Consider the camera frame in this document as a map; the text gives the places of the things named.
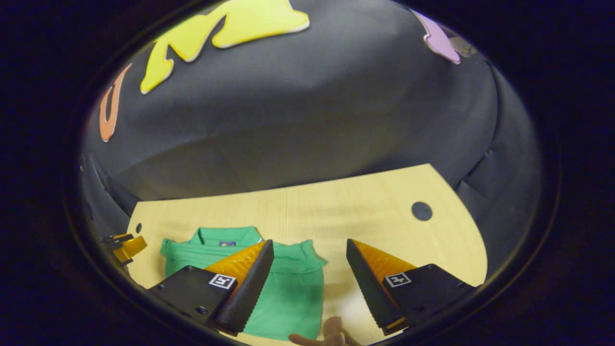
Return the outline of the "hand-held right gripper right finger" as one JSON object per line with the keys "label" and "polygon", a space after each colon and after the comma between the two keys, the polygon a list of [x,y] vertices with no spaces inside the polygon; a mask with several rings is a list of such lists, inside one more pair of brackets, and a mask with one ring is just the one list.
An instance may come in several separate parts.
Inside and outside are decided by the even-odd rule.
{"label": "hand-held right gripper right finger", "polygon": [[477,290],[436,264],[417,267],[356,239],[347,240],[345,257],[384,335],[428,329]]}

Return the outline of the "green T-shirt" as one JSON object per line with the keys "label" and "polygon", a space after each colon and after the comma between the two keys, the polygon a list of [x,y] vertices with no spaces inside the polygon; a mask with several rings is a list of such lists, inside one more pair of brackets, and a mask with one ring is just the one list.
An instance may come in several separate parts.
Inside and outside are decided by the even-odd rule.
{"label": "green T-shirt", "polygon": [[[204,269],[223,258],[263,241],[254,226],[200,227],[190,240],[163,239],[165,276],[187,265]],[[274,260],[259,300],[244,333],[266,339],[286,340],[290,334],[316,339],[323,310],[323,267],[312,239],[284,245],[274,243]]]}

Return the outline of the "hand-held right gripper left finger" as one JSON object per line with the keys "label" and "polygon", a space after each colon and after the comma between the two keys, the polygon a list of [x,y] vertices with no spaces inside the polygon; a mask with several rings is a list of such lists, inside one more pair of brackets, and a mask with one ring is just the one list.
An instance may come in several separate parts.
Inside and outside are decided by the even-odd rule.
{"label": "hand-held right gripper left finger", "polygon": [[237,336],[252,315],[274,261],[274,243],[261,241],[204,269],[187,265],[147,291],[205,328]]}

